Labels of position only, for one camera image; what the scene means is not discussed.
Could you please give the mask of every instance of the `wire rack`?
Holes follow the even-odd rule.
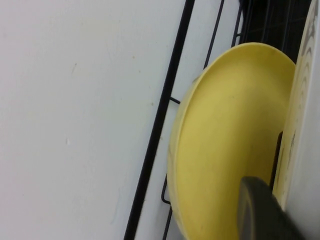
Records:
[[[209,63],[209,58],[215,43],[222,10],[224,8],[224,2],[225,0],[220,0],[218,14],[214,24],[213,33],[203,68],[205,68]],[[195,0],[186,0],[184,4],[167,75],[159,101],[159,106],[155,116],[149,144],[132,203],[132,208],[124,235],[125,240],[134,239],[136,235],[169,102],[173,101],[176,104],[180,104],[180,101],[173,98],[171,93],[184,47],[194,3]],[[234,25],[234,34],[230,43],[230,47],[235,46],[237,40],[239,44],[248,42],[265,43],[281,50],[294,62],[296,62],[310,3],[311,0],[239,0],[239,9]],[[241,31],[238,32],[241,15],[243,15],[243,24]],[[165,204],[170,205],[170,201],[165,198],[166,188],[167,178],[165,178],[163,183],[161,200]],[[172,208],[170,207],[162,237],[163,240],[167,239],[171,218]]]

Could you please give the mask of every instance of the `scuff mark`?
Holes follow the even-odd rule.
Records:
[[[114,210],[114,214],[113,214],[112,220],[110,222],[110,225],[114,224],[114,222],[115,222],[115,220],[117,218],[120,200],[121,200],[121,192],[120,192],[120,188],[119,188],[118,189],[118,200],[117,200],[116,205],[115,205],[115,210]]]
[[[73,68],[72,68],[72,71],[71,71],[71,75],[74,74],[74,71],[75,71],[76,67],[77,67],[77,63],[75,63],[75,64],[73,65]]]

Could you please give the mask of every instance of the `metal wire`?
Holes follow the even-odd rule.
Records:
[[[163,187],[162,187],[162,192],[161,192],[161,200],[165,204],[171,204],[168,200],[165,199],[165,193],[166,193],[166,187],[167,187],[167,175],[165,176]]]
[[[213,33],[212,33],[212,37],[211,37],[211,41],[210,41],[210,45],[209,45],[209,50],[208,50],[208,52],[206,54],[206,58],[205,58],[203,69],[205,69],[208,66],[208,63],[209,63],[209,59],[210,59],[212,47],[213,47],[214,42],[215,42],[216,34],[217,34],[217,31],[218,31],[218,26],[219,26],[219,22],[220,22],[222,9],[224,7],[224,3],[225,3],[225,0],[221,0],[219,11],[218,11],[218,16],[216,17],[216,21],[215,21],[215,24],[214,24],[214,29],[213,29]]]
[[[174,103],[176,103],[176,104],[180,104],[180,101],[179,100],[177,100],[177,99],[175,99],[174,97],[170,97],[170,100],[172,101],[172,102],[174,102]]]
[[[236,22],[235,22],[235,26],[234,26],[231,47],[234,47],[236,45],[237,35],[239,34],[238,33],[239,23],[240,23],[240,18],[241,18],[241,13],[242,13],[242,8],[244,5],[244,2],[245,2],[245,0],[240,0],[240,6],[239,6],[239,10],[238,10],[238,15],[236,16]]]
[[[284,33],[283,33],[283,39],[282,39],[282,45],[281,45],[281,51],[285,52],[286,46],[287,46],[287,37],[288,37],[288,32],[290,29],[290,24],[289,21],[292,19],[292,13],[293,13],[293,8],[292,8],[292,0],[288,0],[288,8],[287,8],[287,15],[285,18],[285,25],[284,25]]]
[[[166,219],[166,223],[165,223],[165,228],[164,228],[164,233],[163,233],[162,240],[166,240],[167,239],[169,226],[170,226],[170,222],[171,222],[171,217],[172,217],[172,208],[170,207],[168,218]]]
[[[265,42],[265,36],[266,36],[266,31],[267,31],[267,24],[269,20],[269,10],[270,10],[270,0],[267,0],[266,3],[266,11],[265,11],[265,19],[264,19],[264,24],[263,24],[263,31],[262,31],[262,36],[261,36],[261,42]]]

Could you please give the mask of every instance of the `black metal bar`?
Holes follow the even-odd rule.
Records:
[[[165,176],[163,187],[162,187],[162,192],[161,192],[161,200],[165,204],[171,204],[168,200],[165,199],[165,193],[166,193],[166,187],[167,187],[167,176]]]
[[[175,102],[176,104],[180,104],[180,101],[177,100],[177,99],[175,99],[175,98],[173,98],[172,96],[170,97],[170,100],[171,100],[172,102]]]
[[[245,16],[244,31],[239,41],[240,44],[243,44],[247,40],[247,36],[249,32],[249,24],[251,22],[251,16],[252,16],[252,7],[253,7],[253,0],[249,0],[248,8],[246,11],[247,16]]]
[[[214,25],[214,29],[213,29],[210,45],[209,45],[209,50],[208,50],[208,52],[206,54],[206,58],[205,58],[203,69],[205,69],[208,66],[208,63],[209,63],[212,47],[214,45],[216,34],[217,34],[217,31],[218,31],[218,26],[219,26],[219,22],[220,22],[222,9],[224,8],[224,3],[225,3],[225,0],[221,0],[219,11],[218,11],[218,16],[216,17],[216,21],[215,21],[215,25]]]
[[[263,24],[262,36],[261,36],[262,43],[265,42],[267,24],[268,24],[268,19],[269,19],[270,1],[271,0],[267,0],[267,3],[266,3],[265,19],[264,19],[264,24]]]
[[[164,233],[163,233],[162,240],[166,240],[167,239],[171,217],[172,217],[172,208],[170,207],[168,218],[166,219],[166,223],[165,223],[165,228],[164,228]]]
[[[287,34],[288,34],[288,30],[289,30],[290,14],[291,14],[291,0],[288,0],[288,11],[287,11],[286,18],[285,18],[283,39],[282,39],[282,45],[281,45],[281,51],[282,52],[284,52],[285,46],[286,46]]]
[[[185,0],[182,17],[180,20],[178,32],[176,35],[172,55],[169,63],[169,67],[166,73],[159,106],[156,112],[155,120],[151,136],[149,139],[148,147],[146,150],[145,158],[142,165],[141,174],[135,191],[130,216],[126,226],[124,239],[132,240],[135,238],[137,227],[146,196],[152,167],[155,161],[157,148],[161,136],[161,131],[165,122],[166,112],[168,109],[171,92],[174,86],[175,77],[177,74],[179,61],[181,58],[182,50],[184,47],[188,26],[194,7],[195,0]]]
[[[240,6],[239,6],[239,10],[238,10],[238,15],[236,17],[235,26],[234,26],[234,32],[233,32],[231,47],[234,47],[236,45],[237,35],[238,34],[242,34],[242,33],[238,33],[238,28],[239,28],[239,23],[240,23],[243,4],[244,4],[244,0],[240,0]]]
[[[279,159],[279,153],[280,153],[280,147],[281,147],[282,134],[283,134],[283,132],[279,133],[278,139],[276,141],[275,154],[274,154],[272,172],[271,172],[271,178],[270,178],[270,184],[269,184],[271,191],[274,188],[275,179],[276,179],[277,165],[278,165],[278,159]]]
[[[289,24],[294,24],[294,23],[297,23],[297,22],[305,22],[306,21],[306,18],[305,17],[300,17],[300,18],[297,18],[297,19],[294,19],[294,20],[291,20],[289,21]],[[280,23],[276,23],[276,24],[273,24],[271,26],[268,26],[266,29],[267,30],[270,30],[272,28],[276,28],[276,27],[280,27],[280,26],[284,26],[285,25],[285,22],[280,22]],[[248,32],[248,34],[252,34],[252,33],[255,33],[255,32],[259,32],[259,31],[263,31],[264,28],[263,27],[260,27],[260,28],[255,28],[255,29],[252,29]]]

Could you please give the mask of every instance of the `display rack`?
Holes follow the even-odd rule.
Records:
[[[205,68],[209,63],[209,58],[215,43],[221,14],[224,9],[224,2],[225,0],[220,0],[218,14],[214,24],[213,33],[203,68]],[[136,235],[169,102],[172,101],[176,104],[180,104],[180,101],[173,98],[171,93],[183,51],[194,3],[195,0],[186,0],[184,4],[167,75],[159,101],[159,106],[156,112],[150,140],[132,203],[132,208],[124,235],[125,240],[134,239]],[[296,62],[310,3],[311,0],[240,0],[237,18],[234,25],[234,34],[230,41],[230,47],[235,46],[237,41],[238,44],[248,42],[265,43],[281,50],[294,62]],[[243,15],[243,24],[241,31],[238,32],[241,15]],[[170,205],[170,201],[165,198],[166,187],[167,179],[165,178],[161,192],[161,200],[165,204]],[[172,213],[172,208],[170,207],[162,237],[163,240],[167,239]]]

